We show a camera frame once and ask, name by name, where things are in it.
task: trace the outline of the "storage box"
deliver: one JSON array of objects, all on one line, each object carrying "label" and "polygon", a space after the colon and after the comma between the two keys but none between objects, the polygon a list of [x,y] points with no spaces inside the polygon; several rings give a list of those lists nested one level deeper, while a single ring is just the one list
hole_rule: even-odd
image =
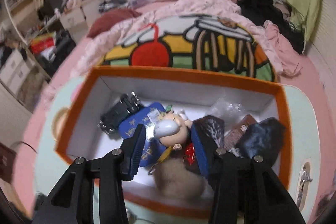
[{"label": "storage box", "polygon": [[[119,148],[122,139],[110,138],[97,126],[100,115],[107,111],[123,93],[134,91],[144,105],[160,102],[184,109],[191,120],[204,116],[217,99],[225,96],[242,106],[257,122],[277,118],[285,127],[284,147],[274,171],[287,188],[292,159],[292,137],[289,112],[283,87],[265,82],[209,71],[151,68],[94,68],[88,75],[58,141],[56,152],[68,164],[76,157],[87,160],[103,157]],[[186,217],[207,218],[213,192],[208,186],[199,200],[192,202],[163,197],[155,188],[154,179],[146,168],[139,168],[131,182],[123,182],[125,199],[163,213]]]}]

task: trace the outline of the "cable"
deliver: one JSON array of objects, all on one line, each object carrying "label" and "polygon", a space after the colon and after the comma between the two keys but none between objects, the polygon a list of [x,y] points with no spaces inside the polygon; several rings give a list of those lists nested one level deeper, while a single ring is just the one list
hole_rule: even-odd
[{"label": "cable", "polygon": [[35,150],[35,148],[33,148],[30,144],[26,143],[26,142],[23,142],[23,141],[18,141],[18,142],[15,142],[13,143],[9,148],[10,149],[14,149],[16,148],[19,144],[25,144],[27,146],[29,146],[36,154],[37,154],[37,151]]},{"label": "cable", "polygon": [[150,224],[156,224],[155,222],[152,222],[152,221],[149,221],[149,220],[146,220],[146,219],[143,219],[143,218],[137,218],[136,220],[145,221],[145,222],[150,223]]}]

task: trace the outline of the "pink clothing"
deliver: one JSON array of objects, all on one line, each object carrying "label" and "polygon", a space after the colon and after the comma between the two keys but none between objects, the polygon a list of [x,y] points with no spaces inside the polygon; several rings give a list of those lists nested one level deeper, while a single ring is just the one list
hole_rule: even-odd
[{"label": "pink clothing", "polygon": [[283,74],[290,77],[298,75],[302,69],[299,54],[293,50],[288,39],[280,34],[278,26],[266,20],[264,27],[269,43],[273,46],[281,60]]}]

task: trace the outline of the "black toy car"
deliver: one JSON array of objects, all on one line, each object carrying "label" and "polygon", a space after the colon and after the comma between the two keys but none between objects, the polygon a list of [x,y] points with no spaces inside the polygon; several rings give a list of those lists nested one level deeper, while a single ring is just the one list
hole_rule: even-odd
[{"label": "black toy car", "polygon": [[120,123],[141,108],[139,98],[134,92],[123,94],[120,101],[100,116],[98,126],[103,132],[110,135],[117,132]]}]

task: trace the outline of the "doll head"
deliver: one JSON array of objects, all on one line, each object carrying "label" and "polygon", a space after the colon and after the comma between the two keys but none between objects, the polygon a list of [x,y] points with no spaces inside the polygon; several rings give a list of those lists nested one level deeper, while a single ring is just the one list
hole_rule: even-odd
[{"label": "doll head", "polygon": [[174,146],[184,144],[188,139],[188,126],[185,115],[176,114],[170,111],[164,115],[154,128],[154,138],[159,140],[164,146]]}]

